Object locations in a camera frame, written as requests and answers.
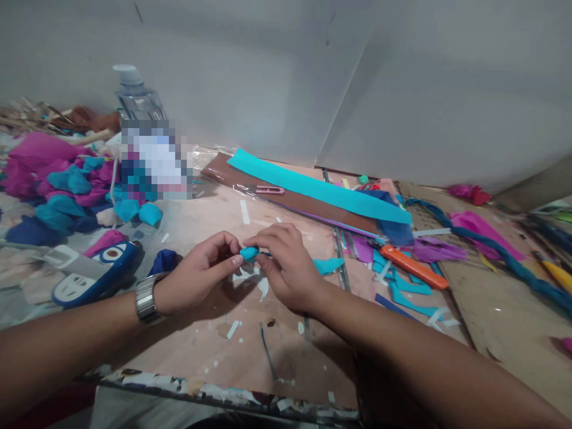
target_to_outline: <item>bottle cap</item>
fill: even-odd
[[[119,83],[123,85],[140,85],[143,83],[139,70],[137,70],[135,66],[116,64],[113,66],[113,70],[115,70],[119,77]]]

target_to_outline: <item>yellow handle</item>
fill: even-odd
[[[560,283],[560,286],[562,286],[566,292],[572,296],[572,276],[559,266],[554,265],[552,262],[542,261],[542,263],[546,269],[550,271],[550,273],[554,276],[556,281]]]

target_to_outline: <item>orange utility knife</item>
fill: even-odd
[[[411,273],[420,278],[432,288],[442,290],[449,287],[449,283],[447,283],[443,277],[435,274],[429,268],[424,267],[419,262],[411,259],[409,256],[404,255],[395,247],[386,244],[378,250],[383,257],[389,259],[395,265],[403,268],[408,273]]]

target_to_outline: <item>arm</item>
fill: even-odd
[[[572,427],[535,392],[469,347],[322,279],[294,225],[274,224],[244,244],[267,248],[279,263],[257,256],[280,301],[389,365],[442,426]]]
[[[227,232],[199,243],[155,286],[157,310],[171,315],[200,304],[217,282],[242,264],[239,251],[238,240]],[[102,363],[143,329],[131,292],[1,331],[0,422]]]

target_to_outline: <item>hand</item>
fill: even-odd
[[[318,273],[294,225],[275,223],[245,240],[244,245],[267,248],[278,261],[279,266],[265,254],[256,256],[274,294],[288,308],[314,313],[324,305],[329,283]]]
[[[157,311],[168,316],[199,305],[219,281],[240,269],[243,257],[238,252],[238,239],[226,231],[197,244],[155,286]]]

